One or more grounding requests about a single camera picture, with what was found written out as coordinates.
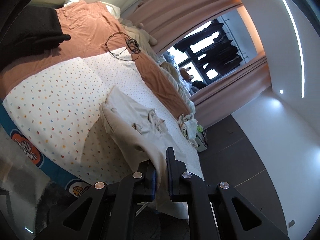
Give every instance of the ceiling light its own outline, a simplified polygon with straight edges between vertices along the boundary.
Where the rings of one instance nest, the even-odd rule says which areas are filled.
[[[286,7],[288,13],[289,13],[289,16],[290,16],[290,19],[292,21],[292,25],[293,25],[293,28],[294,28],[294,31],[296,33],[296,36],[297,36],[297,41],[298,41],[298,46],[299,46],[299,52],[300,52],[300,59],[301,59],[301,71],[302,71],[302,93],[301,93],[301,97],[304,98],[304,87],[305,87],[305,77],[304,77],[304,61],[303,61],[303,54],[302,54],[302,46],[301,46],[301,41],[300,41],[300,37],[299,37],[299,33],[298,33],[298,29],[297,29],[297,25],[293,19],[293,15],[290,11],[290,8],[286,2],[286,0],[282,0],[283,3],[284,3],[284,6]]]
[[[24,229],[33,234],[33,232],[31,230],[29,230],[28,228],[25,227]]]

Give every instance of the white polka dot sheet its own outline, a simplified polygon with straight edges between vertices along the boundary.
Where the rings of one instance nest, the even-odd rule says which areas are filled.
[[[125,50],[121,58],[131,60],[131,55]],[[203,178],[197,151],[132,61],[105,53],[58,63],[22,81],[3,106],[20,131],[57,165],[90,184],[109,184],[132,172],[99,116],[100,104],[114,85],[138,103],[156,109],[186,154],[189,171]]]

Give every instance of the black cloth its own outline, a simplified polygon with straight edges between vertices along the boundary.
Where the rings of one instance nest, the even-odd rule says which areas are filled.
[[[221,74],[221,76],[224,76],[225,74],[228,74],[231,70],[240,66],[240,63],[242,61],[243,59],[240,56],[236,56],[232,61],[224,64],[218,72]]]
[[[226,36],[226,35],[219,35],[218,37],[216,37],[216,38],[213,39],[213,42],[214,42],[214,43],[217,43],[217,42],[221,41],[222,38],[224,38],[225,36]]]
[[[223,65],[228,61],[234,59],[237,56],[238,48],[235,46],[228,46],[223,50],[219,51],[218,53],[207,53],[207,56],[203,57],[199,60],[200,65],[204,65],[209,63],[209,65]]]
[[[70,39],[62,33],[55,9],[26,6],[0,44],[0,70],[17,58],[42,54]]]
[[[202,89],[202,88],[205,88],[207,86],[206,83],[202,82],[202,81],[199,81],[199,80],[196,80],[196,81],[193,81],[193,83],[191,84],[193,87],[196,87],[198,89]]]
[[[181,52],[186,52],[186,50],[191,46],[195,45],[199,41],[202,41],[205,38],[208,38],[213,33],[221,30],[223,27],[223,23],[211,22],[211,24],[203,29],[202,31],[192,34],[189,37],[184,38],[183,40],[179,41],[173,47],[175,49],[180,50]]]
[[[220,53],[220,51],[222,51],[223,49],[231,46],[231,42],[233,40],[222,40],[219,41],[217,43],[211,44],[210,46],[208,46],[206,49],[203,50],[203,53],[211,54],[211,55],[216,55],[218,53]]]

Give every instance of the curtain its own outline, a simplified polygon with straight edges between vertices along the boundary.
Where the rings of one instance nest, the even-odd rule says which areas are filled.
[[[240,0],[143,0],[128,17],[158,40],[158,55],[211,19],[241,6]]]
[[[254,59],[190,97],[195,118],[205,129],[232,114],[271,86],[267,59],[261,52]]]

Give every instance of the metal screw head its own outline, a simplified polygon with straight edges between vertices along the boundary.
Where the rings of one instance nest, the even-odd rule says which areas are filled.
[[[192,177],[192,174],[190,172],[184,172],[182,173],[182,177],[185,179],[190,179]]]
[[[94,184],[94,187],[96,189],[102,189],[102,188],[104,188],[104,183],[103,182],[97,182],[96,184]]]
[[[220,183],[220,188],[228,189],[228,188],[230,188],[230,185],[227,182],[221,182]]]
[[[142,173],[141,172],[135,172],[134,174],[132,174],[132,177],[134,177],[135,179],[140,179],[142,177]]]

